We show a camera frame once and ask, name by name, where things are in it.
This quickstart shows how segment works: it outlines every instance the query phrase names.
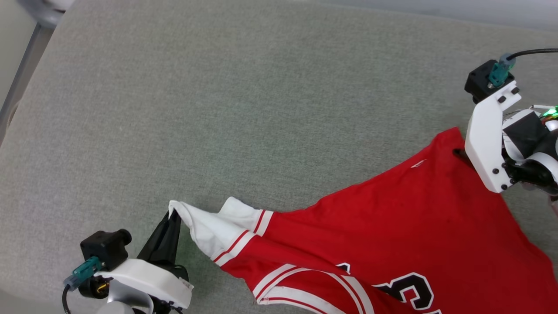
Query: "teal connector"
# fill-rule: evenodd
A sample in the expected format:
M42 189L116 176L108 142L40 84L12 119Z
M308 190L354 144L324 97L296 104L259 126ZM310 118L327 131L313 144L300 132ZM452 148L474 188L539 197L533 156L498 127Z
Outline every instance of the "teal connector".
M494 85L494 87L500 87L508 78L509 71L513 68L516 64L516 60L507 60L507 58L511 56L511 54L504 54L500 57L500 61L494 64L492 68L492 72L488 76L488 80Z
M72 274L79 279L86 280L87 278L93 276L93 274L99 269L101 269L101 261L98 257L94 256L74 269Z
M74 269L71 276L64 280L64 286L70 286L70 291L75 290L82 282L101 270L101 267L101 261L96 256L86 260Z

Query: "gray cushion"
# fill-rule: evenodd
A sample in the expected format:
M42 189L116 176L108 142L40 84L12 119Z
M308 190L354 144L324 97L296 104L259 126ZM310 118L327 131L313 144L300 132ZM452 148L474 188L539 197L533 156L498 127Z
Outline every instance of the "gray cushion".
M309 206L440 131L465 130L473 104L463 86L481 63L557 42L549 32L303 1L78 1L0 149L0 288L59 304L82 239L125 228L135 256L170 199L210 211L228 196L276 211ZM518 61L523 107L555 101L556 58ZM505 197L557 262L546 197L521 187ZM177 261L196 286L192 313L304 312L255 305L186 228ZM104 302L78 295L76 312Z

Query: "basketball jersey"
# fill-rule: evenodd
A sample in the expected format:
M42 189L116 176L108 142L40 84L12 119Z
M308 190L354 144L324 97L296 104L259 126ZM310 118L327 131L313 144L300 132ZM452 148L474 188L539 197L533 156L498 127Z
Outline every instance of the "basketball jersey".
M549 258L453 155L459 130L304 210L171 201L197 246L258 304L315 313L558 313Z

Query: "black and white lettering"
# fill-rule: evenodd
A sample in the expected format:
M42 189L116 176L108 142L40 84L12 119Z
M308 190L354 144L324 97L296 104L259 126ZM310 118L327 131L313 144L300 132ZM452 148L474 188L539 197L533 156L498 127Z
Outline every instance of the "black and white lettering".
M409 290L415 291L416 297L410 300L415 310L426 310L432 306L432 302L434 301L434 294L432 293L428 280L423 275L417 273L406 274L399 278L395 278L389 283L374 285L374 287L401 302L407 302L405 292Z

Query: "black wire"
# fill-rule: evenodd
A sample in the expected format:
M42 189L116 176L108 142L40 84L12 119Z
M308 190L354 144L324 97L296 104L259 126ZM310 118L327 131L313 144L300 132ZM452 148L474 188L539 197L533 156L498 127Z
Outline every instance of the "black wire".
M519 56L534 55L534 54L549 54L549 53L558 53L558 48L544 48L544 49L533 49L533 50L520 51L518 53L514 53L514 54L510 55L506 59L508 61L510 61L510 60L515 59Z
M64 313L71 314L70 309L68 308L68 302L66 301L66 297L68 296L68 291L70 290L70 285L67 284L64 287L64 291L62 292L62 307L64 308Z

